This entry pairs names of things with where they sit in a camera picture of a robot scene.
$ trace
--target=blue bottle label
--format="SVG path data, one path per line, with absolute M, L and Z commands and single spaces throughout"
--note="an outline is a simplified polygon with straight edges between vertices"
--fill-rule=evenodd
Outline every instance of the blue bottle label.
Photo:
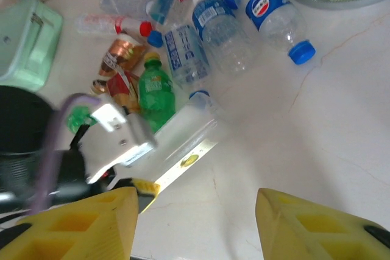
M 150 12 L 151 18 L 160 24 L 164 24 L 173 2 L 174 0 L 155 0 Z
M 209 70 L 207 69 L 210 65 L 208 64 L 206 53 L 196 35 L 195 29 L 192 26 L 185 25 L 169 31 L 165 34 L 164 41 L 172 72 L 186 67 L 191 62 L 195 64 L 196 72 L 194 72 L 195 74 L 187 72 L 186 82 L 193 82 L 194 76 L 201 79 L 208 75 Z
M 246 5 L 246 14 L 259 30 L 261 24 L 275 9 L 289 4 L 289 0 L 250 0 Z
M 203 29 L 213 18 L 219 15 L 232 15 L 232 10 L 228 8 L 223 0 L 202 0 L 195 7 L 193 12 L 194 26 L 203 40 Z

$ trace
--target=green container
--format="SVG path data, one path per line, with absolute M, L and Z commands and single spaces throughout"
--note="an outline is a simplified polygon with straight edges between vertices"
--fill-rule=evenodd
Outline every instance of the green container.
M 175 95 L 171 79 L 161 70 L 160 56 L 150 52 L 144 61 L 145 71 L 138 84 L 141 113 L 155 133 L 175 114 Z
M 0 11 L 0 85 L 38 91 L 46 82 L 62 17 L 39 0 Z

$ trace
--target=mint green box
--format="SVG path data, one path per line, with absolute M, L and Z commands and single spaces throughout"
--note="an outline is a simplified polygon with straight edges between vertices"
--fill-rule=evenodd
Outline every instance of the mint green box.
M 0 11 L 0 85 L 38 91 L 48 79 L 62 16 L 40 0 Z

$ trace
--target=red bottle cap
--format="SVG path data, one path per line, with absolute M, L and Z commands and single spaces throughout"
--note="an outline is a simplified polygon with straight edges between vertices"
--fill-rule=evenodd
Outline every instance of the red bottle cap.
M 153 31 L 153 26 L 148 21 L 143 21 L 140 25 L 140 33 L 142 37 L 148 37 Z

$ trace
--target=green bottle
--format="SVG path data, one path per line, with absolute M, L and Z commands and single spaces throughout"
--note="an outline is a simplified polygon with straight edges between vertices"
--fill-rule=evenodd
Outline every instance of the green bottle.
M 171 79 L 161 70 L 159 54 L 147 53 L 144 62 L 145 71 L 138 84 L 141 113 L 155 133 L 175 114 L 175 95 Z

